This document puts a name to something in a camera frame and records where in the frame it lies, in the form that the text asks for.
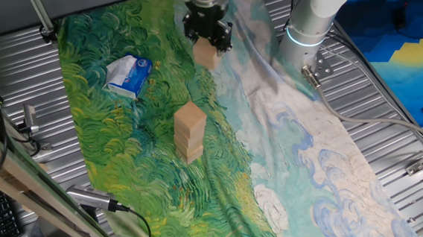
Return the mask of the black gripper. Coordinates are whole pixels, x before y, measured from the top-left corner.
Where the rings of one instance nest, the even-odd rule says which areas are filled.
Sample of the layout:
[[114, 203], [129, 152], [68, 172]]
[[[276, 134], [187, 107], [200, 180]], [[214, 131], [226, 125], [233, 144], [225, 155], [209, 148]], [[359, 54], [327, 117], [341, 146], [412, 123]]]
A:
[[217, 55], [222, 57], [224, 53], [232, 49], [231, 22], [221, 22], [226, 14], [226, 8], [216, 4], [212, 7], [200, 7], [195, 3], [187, 2], [188, 13], [183, 18], [184, 34], [192, 43], [196, 43], [199, 37], [216, 40]]

